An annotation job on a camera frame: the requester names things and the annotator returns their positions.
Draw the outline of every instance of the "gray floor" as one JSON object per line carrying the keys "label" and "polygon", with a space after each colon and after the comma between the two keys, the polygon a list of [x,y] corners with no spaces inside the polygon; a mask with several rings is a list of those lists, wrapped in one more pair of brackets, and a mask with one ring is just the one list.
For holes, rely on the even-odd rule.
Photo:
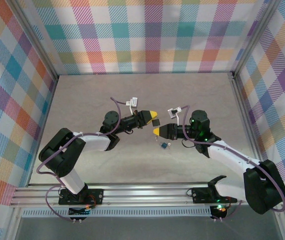
{"label": "gray floor", "polygon": [[[97,132],[105,114],[117,109],[110,97],[122,102],[138,97],[138,111],[158,112],[161,125],[176,121],[168,115],[170,108],[190,104],[188,119],[192,111],[205,110],[216,135],[253,157],[226,73],[61,76],[40,149],[61,128]],[[126,106],[121,111],[123,117],[130,115]],[[184,148],[180,140],[171,142],[170,149],[161,149],[152,125],[119,137],[121,140],[112,151],[92,151],[80,156],[75,169],[85,182],[203,182],[219,175],[238,178],[229,168],[194,148]],[[55,183],[51,176],[36,173],[39,164],[37,160],[30,182]]]}
{"label": "gray floor", "polygon": [[272,211],[249,206],[223,222],[209,217],[89,217],[72,224],[56,217],[22,218],[16,240],[282,240]]}

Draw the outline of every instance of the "black mounting plate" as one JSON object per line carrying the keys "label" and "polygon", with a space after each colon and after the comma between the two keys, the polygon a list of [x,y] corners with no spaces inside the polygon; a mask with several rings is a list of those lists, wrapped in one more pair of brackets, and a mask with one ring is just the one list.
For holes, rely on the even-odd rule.
{"label": "black mounting plate", "polygon": [[103,203],[104,198],[104,190],[100,188],[95,189],[86,189],[85,190],[85,199],[83,201],[79,201],[77,195],[72,194],[66,188],[60,191],[59,195],[59,205],[94,205],[94,200],[90,197],[92,195],[96,200],[96,205],[101,205]]}
{"label": "black mounting plate", "polygon": [[209,187],[193,187],[191,189],[192,202],[194,204],[229,204],[237,203],[233,197],[219,196],[211,194]]}

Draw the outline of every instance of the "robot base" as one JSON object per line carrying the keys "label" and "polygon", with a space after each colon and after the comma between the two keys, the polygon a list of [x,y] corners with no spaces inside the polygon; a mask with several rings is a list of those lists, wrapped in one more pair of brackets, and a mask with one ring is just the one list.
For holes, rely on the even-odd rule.
{"label": "robot base", "polygon": [[59,194],[59,205],[101,205],[103,203],[103,189],[88,189],[87,185],[78,193],[73,194],[68,189],[62,189]]}

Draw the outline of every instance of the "white connector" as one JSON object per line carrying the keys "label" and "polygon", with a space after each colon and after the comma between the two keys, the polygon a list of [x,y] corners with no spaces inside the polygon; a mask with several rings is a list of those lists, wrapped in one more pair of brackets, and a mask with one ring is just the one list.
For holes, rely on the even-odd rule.
{"label": "white connector", "polygon": [[168,113],[171,119],[177,118],[177,114],[179,114],[182,111],[182,108],[179,106],[175,109],[168,109]]}
{"label": "white connector", "polygon": [[138,105],[138,97],[133,97],[130,101],[126,101],[126,106],[129,106],[130,113],[133,115],[132,108],[137,108]]}

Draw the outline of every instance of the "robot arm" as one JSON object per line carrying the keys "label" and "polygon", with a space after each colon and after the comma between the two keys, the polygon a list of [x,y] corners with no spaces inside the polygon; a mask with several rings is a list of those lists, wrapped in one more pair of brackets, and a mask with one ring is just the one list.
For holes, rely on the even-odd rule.
{"label": "robot arm", "polygon": [[[93,193],[89,192],[88,186],[74,169],[80,154],[84,151],[112,150],[120,141],[117,134],[123,132],[130,134],[135,128],[142,129],[156,117],[157,113],[155,111],[142,110],[138,112],[135,110],[131,116],[120,120],[119,126],[112,134],[99,135],[108,133],[117,126],[119,114],[116,111],[109,111],[104,117],[100,131],[97,132],[98,135],[84,135],[76,138],[64,151],[48,161],[45,166],[52,170],[66,187],[66,190],[61,191],[60,196],[66,199],[69,204],[90,204],[92,199],[88,199],[88,196]],[[38,156],[39,160],[44,162],[71,138],[79,134],[67,128],[62,128],[41,150]]]}
{"label": "robot arm", "polygon": [[[171,112],[169,113],[171,118],[177,115],[175,110],[170,109],[169,111]],[[264,169],[274,179],[285,196],[284,182],[272,161],[253,159],[228,146],[220,137],[211,132],[210,120],[207,117],[207,113],[203,110],[194,111],[189,123],[190,125],[185,125],[185,132],[189,138],[202,143],[215,143],[214,145],[195,143],[194,146],[197,151],[204,154],[207,158],[219,161],[229,167],[241,179],[241,181],[231,181],[226,176],[216,177],[208,183],[206,190],[194,189],[193,194],[195,196],[203,199],[210,196],[213,202],[215,200],[218,202],[221,196],[243,200],[248,202],[249,206],[259,214],[264,214],[282,202],[282,198],[274,184],[259,168],[254,166],[256,165]],[[183,126],[176,123],[169,123],[155,128],[153,133],[165,139],[186,140]]]}

